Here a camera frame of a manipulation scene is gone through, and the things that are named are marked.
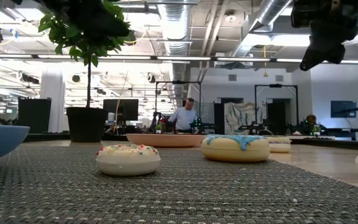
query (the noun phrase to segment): exposed ceiling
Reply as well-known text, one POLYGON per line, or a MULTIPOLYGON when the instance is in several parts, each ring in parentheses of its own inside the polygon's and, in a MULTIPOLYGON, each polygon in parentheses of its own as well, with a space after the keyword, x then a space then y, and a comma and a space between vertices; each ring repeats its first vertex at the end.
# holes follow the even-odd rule
MULTIPOLYGON (((261 0, 236 0, 236 1, 218 1, 216 15, 211 15, 211 8, 215 0, 201 0, 197 5, 191 7, 190 13, 190 35, 188 40, 183 40, 190 44, 190 55, 200 55, 201 49, 206 35, 208 22, 212 19, 214 24, 212 28, 217 26, 217 20, 223 4, 227 3, 225 12, 231 11, 231 18, 223 16, 222 23, 217 32, 213 47, 211 48, 211 55, 227 54, 233 51, 237 45, 242 41, 242 26, 247 16, 255 14, 260 7, 261 0)), ((297 38, 301 47, 292 47, 291 44, 276 42, 269 42, 265 47, 253 47, 250 54, 254 57, 280 57, 280 58, 302 58, 307 43, 305 44, 305 37, 308 36, 308 29, 292 29, 290 26, 290 11, 291 7, 283 11, 282 15, 275 21, 273 30, 268 34, 269 40, 276 35, 296 34, 293 38, 297 38)), ((15 9, 0 8, 0 28, 4 42, 0 45, 0 54, 54 54, 55 44, 51 43, 47 37, 47 33, 38 33, 37 26, 39 20, 44 14, 40 8, 31 0, 25 0, 21 6, 16 6, 15 9)), ((162 21, 158 14, 143 14, 143 13, 125 13, 126 19, 131 22, 131 28, 135 31, 137 43, 135 46, 125 46, 122 48, 121 54, 124 55, 165 55, 165 44, 169 40, 163 38, 162 21)), ((263 41, 264 38, 256 36, 256 42, 263 41)), ((358 39, 355 45, 348 45, 345 58, 358 59, 358 39)), ((36 96, 39 93, 39 85, 31 84, 34 88, 18 88, 19 86, 26 87, 28 83, 20 81, 19 72, 30 75, 42 81, 42 68, 47 64, 42 61, 23 61, 23 60, 1 60, 0 59, 0 86, 15 86, 17 88, 0 88, 0 97, 7 98, 9 93, 11 95, 36 96)), ((191 63, 192 67, 198 67, 198 63, 191 63)), ((63 69, 63 74, 67 81, 67 95, 66 105, 85 105, 86 90, 70 90, 71 88, 84 88, 85 81, 80 83, 72 82, 73 75, 80 75, 86 79, 86 68, 81 63, 63 62, 60 64, 63 69)), ((264 68, 264 63, 254 63, 251 66, 254 70, 264 68)), ((269 64, 268 68, 296 68, 294 64, 269 64)), ((214 68, 209 68, 207 75, 218 74, 213 72, 214 68)), ((93 68, 94 84, 99 87, 117 88, 107 92, 107 95, 100 95, 93 93, 93 106, 101 106, 102 100, 105 97, 119 96, 122 91, 123 97, 144 97, 150 98, 154 96, 155 84, 147 81, 147 75, 155 75, 157 80, 169 81, 172 79, 172 65, 170 63, 107 63, 101 62, 98 68, 93 68), (128 90, 128 88, 143 88, 146 90, 128 90)), ((162 103, 162 106, 171 111, 175 105, 168 102, 174 101, 172 93, 172 86, 165 86, 167 91, 163 91, 162 98, 166 98, 167 102, 162 103)), ((154 103, 144 103, 144 114, 150 114, 153 111, 154 103)))

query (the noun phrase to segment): gray textured mat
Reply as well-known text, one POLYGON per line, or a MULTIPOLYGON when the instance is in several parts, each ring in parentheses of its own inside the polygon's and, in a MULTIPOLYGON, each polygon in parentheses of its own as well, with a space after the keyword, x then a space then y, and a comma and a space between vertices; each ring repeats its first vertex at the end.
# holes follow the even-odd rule
POLYGON ((161 150, 158 172, 95 169, 97 147, 21 147, 0 159, 0 223, 358 223, 358 188, 268 161, 161 150))

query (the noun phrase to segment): plant stem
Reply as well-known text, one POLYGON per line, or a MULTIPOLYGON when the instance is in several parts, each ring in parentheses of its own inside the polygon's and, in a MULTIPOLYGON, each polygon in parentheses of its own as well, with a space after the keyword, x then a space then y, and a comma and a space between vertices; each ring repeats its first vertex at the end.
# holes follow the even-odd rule
POLYGON ((91 107, 91 57, 89 56, 88 60, 88 87, 87 87, 87 97, 86 97, 86 107, 91 107))

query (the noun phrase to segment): man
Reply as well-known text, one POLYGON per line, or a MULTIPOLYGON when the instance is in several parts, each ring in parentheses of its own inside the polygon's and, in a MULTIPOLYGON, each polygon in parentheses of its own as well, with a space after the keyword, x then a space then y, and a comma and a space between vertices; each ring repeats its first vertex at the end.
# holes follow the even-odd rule
POLYGON ((188 98, 186 105, 181 108, 177 108, 174 114, 169 118, 169 122, 177 122, 176 129, 179 133, 192 133, 190 124, 197 120, 196 111, 193 110, 194 99, 188 98))

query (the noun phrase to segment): pink plate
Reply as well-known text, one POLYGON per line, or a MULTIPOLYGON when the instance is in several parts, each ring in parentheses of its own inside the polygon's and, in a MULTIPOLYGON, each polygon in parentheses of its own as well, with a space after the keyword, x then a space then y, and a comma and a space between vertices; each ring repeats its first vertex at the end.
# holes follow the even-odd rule
POLYGON ((197 134, 127 134, 131 143, 153 147, 193 147, 200 145, 203 137, 197 134))

